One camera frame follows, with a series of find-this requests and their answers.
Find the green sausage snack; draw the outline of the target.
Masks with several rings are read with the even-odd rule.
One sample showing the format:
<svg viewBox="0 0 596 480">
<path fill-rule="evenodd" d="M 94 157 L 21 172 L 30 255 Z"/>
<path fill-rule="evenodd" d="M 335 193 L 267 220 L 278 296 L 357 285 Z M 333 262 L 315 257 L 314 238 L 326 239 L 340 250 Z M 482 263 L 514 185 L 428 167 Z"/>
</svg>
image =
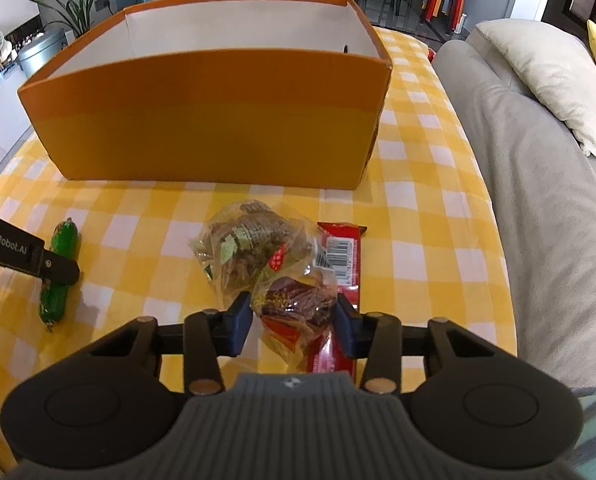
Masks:
<svg viewBox="0 0 596 480">
<path fill-rule="evenodd" d="M 57 224 L 44 252 L 39 316 L 48 330 L 52 330 L 66 313 L 67 296 L 80 278 L 76 261 L 80 234 L 71 218 Z"/>
</svg>

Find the grey metal trash bin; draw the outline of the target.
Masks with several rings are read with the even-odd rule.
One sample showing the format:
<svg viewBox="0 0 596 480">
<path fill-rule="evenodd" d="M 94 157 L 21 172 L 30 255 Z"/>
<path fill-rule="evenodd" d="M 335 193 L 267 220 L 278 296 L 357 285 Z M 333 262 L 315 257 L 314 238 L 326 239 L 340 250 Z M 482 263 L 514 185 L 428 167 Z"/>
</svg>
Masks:
<svg viewBox="0 0 596 480">
<path fill-rule="evenodd" d="M 61 28 L 34 38 L 17 55 L 17 63 L 27 78 L 48 64 L 54 56 L 67 45 L 65 32 Z"/>
</svg>

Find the grey sofa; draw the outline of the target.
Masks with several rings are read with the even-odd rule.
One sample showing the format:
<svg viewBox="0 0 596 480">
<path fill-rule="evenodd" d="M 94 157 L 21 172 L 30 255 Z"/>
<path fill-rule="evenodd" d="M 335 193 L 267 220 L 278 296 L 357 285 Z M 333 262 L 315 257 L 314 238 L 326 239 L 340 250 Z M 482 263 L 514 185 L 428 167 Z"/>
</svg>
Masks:
<svg viewBox="0 0 596 480">
<path fill-rule="evenodd" d="M 596 387 L 596 157 L 476 26 L 433 60 L 496 217 L 522 359 Z"/>
</svg>

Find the cream cushion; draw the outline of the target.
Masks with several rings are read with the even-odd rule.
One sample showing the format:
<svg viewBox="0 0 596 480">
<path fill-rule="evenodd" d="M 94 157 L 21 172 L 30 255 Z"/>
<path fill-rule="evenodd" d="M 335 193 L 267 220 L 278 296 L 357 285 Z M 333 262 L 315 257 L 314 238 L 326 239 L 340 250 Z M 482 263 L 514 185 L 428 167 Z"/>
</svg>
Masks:
<svg viewBox="0 0 596 480">
<path fill-rule="evenodd" d="M 476 24 L 540 104 L 564 122 L 585 155 L 596 157 L 596 63 L 585 44 L 538 21 Z"/>
</svg>

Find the orange cardboard box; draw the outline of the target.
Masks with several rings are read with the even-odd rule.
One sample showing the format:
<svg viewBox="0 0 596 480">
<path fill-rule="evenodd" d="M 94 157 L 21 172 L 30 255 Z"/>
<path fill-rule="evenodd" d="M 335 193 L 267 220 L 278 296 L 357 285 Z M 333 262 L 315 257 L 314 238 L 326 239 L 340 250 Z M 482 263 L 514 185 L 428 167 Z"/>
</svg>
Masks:
<svg viewBox="0 0 596 480">
<path fill-rule="evenodd" d="M 70 180 L 353 190 L 391 74 L 353 0 L 157 0 L 95 26 L 18 96 Z"/>
</svg>

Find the clear brown green snack bag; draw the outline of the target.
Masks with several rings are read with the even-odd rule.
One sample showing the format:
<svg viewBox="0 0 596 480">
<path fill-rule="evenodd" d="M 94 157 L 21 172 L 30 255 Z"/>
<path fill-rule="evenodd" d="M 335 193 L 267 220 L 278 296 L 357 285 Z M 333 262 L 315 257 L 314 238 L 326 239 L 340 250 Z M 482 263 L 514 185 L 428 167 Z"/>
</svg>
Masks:
<svg viewBox="0 0 596 480">
<path fill-rule="evenodd" d="M 215 214 L 189 246 L 226 308 L 261 276 L 277 271 L 275 257 L 301 260 L 312 253 L 315 225 L 297 214 L 283 214 L 261 200 L 242 200 Z"/>
</svg>

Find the red brown snack packet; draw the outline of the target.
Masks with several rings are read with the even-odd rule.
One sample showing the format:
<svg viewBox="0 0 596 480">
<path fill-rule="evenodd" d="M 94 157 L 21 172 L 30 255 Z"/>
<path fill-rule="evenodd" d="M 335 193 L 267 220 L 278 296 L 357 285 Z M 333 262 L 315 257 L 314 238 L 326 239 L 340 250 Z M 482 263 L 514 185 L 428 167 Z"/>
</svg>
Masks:
<svg viewBox="0 0 596 480">
<path fill-rule="evenodd" d="M 293 365 L 327 332 L 337 296 L 337 278 L 330 269 L 268 270 L 253 288 L 251 308 L 263 326 L 263 341 Z"/>
</svg>

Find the red chocolate bar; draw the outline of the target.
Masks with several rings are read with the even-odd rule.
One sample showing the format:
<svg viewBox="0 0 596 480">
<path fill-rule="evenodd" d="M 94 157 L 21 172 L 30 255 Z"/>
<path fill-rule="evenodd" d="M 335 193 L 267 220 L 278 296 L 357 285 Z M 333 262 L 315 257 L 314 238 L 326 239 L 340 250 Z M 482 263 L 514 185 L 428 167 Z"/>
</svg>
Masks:
<svg viewBox="0 0 596 480">
<path fill-rule="evenodd" d="M 360 309 L 361 240 L 366 226 L 347 222 L 319 222 L 323 230 L 326 262 L 334 270 L 338 292 L 349 300 L 355 310 Z M 307 346 L 309 373 L 347 372 L 355 378 L 356 364 L 342 351 L 331 328 Z"/>
</svg>

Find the yellow checkered tablecloth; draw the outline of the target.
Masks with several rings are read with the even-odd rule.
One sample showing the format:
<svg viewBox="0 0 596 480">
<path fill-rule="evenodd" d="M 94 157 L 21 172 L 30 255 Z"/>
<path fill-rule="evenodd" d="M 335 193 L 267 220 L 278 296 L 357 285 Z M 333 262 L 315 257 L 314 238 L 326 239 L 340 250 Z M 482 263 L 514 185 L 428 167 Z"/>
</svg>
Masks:
<svg viewBox="0 0 596 480">
<path fill-rule="evenodd" d="M 0 174 L 0 218 L 41 238 L 81 234 L 80 285 L 63 322 L 38 315 L 40 284 L 0 267 L 0 409 L 10 390 L 141 315 L 160 324 L 217 303 L 191 250 L 202 225 L 247 198 L 366 230 L 361 299 L 407 325 L 443 316 L 516 348 L 502 244 L 464 130 L 417 39 L 380 29 L 393 72 L 379 133 L 354 191 L 214 183 L 69 182 L 36 136 Z M 0 467 L 14 466 L 0 429 Z"/>
</svg>

